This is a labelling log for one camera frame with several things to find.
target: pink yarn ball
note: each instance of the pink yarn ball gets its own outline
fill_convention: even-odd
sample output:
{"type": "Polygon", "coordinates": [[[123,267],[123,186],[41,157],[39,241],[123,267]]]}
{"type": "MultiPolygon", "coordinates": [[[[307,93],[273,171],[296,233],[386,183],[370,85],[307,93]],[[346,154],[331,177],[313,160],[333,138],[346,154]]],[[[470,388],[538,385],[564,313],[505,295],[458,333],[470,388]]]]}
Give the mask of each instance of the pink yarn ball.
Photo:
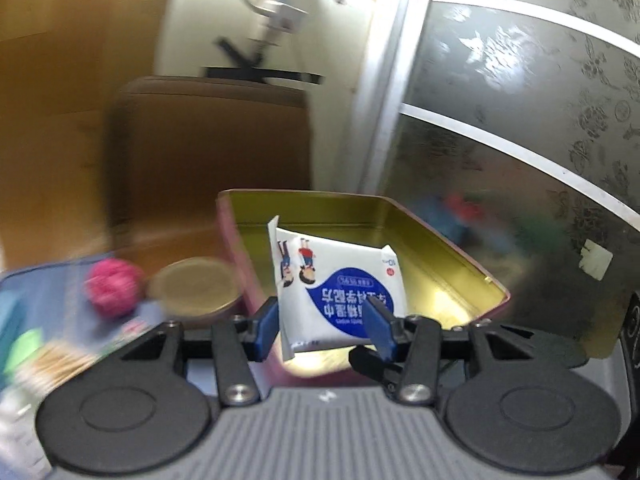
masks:
{"type": "Polygon", "coordinates": [[[142,298],[142,270],[124,260],[107,258],[90,270],[84,289],[89,301],[107,319],[130,314],[142,298]]]}

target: black circular cover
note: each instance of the black circular cover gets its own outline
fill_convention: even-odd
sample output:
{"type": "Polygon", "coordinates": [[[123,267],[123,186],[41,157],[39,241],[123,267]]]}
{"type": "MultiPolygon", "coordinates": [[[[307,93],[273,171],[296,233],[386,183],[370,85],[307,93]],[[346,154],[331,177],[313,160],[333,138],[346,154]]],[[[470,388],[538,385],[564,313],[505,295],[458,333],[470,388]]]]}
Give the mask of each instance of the black circular cover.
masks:
{"type": "Polygon", "coordinates": [[[540,361],[503,362],[482,371],[451,394],[446,421],[480,458],[534,474],[585,468],[611,449],[620,431],[609,395],[540,361]]]}
{"type": "Polygon", "coordinates": [[[210,420],[205,396],[172,370],[107,358],[44,399],[36,431],[52,463],[104,476],[174,460],[210,420]]]}

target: brown chair backrest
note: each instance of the brown chair backrest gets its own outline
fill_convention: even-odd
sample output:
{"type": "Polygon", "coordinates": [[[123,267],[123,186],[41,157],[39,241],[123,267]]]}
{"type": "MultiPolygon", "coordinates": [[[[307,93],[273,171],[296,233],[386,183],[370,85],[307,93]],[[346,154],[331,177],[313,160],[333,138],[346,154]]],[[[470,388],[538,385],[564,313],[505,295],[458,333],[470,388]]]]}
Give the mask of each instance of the brown chair backrest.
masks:
{"type": "Polygon", "coordinates": [[[116,254],[147,272],[222,255],[218,193],[309,189],[311,134],[303,91],[187,77],[143,77],[108,120],[105,192],[116,254]]]}

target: cartoon figure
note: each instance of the cartoon figure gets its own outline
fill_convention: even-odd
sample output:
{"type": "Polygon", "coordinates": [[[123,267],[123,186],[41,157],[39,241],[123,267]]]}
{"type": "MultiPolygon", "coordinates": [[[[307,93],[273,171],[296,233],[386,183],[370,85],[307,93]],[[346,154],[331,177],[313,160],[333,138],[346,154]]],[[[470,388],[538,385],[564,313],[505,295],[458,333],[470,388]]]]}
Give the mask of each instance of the cartoon figure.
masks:
{"type": "Polygon", "coordinates": [[[289,256],[289,249],[287,249],[287,243],[278,242],[278,248],[282,261],[280,262],[280,275],[282,277],[282,286],[289,286],[293,283],[293,272],[291,272],[291,257],[289,256]]]}
{"type": "Polygon", "coordinates": [[[304,265],[300,266],[300,281],[312,285],[316,282],[316,269],[314,267],[314,252],[309,249],[309,240],[304,238],[300,240],[298,252],[304,262],[304,265]]]}

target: white wall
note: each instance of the white wall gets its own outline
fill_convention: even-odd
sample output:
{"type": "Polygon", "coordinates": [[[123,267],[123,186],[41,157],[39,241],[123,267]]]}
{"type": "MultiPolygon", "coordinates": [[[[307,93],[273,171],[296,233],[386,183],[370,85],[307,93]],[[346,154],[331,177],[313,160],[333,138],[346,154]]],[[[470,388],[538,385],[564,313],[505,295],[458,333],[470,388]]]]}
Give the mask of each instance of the white wall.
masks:
{"type": "MultiPolygon", "coordinates": [[[[312,175],[316,189],[331,187],[337,154],[344,145],[356,92],[362,55],[376,0],[295,0],[308,16],[295,35],[267,52],[265,68],[324,76],[321,85],[300,85],[308,91],[314,131],[312,175]]],[[[248,53],[258,17],[241,0],[169,0],[156,51],[158,75],[201,75],[203,66],[232,66],[213,44],[225,36],[248,53]]]]}

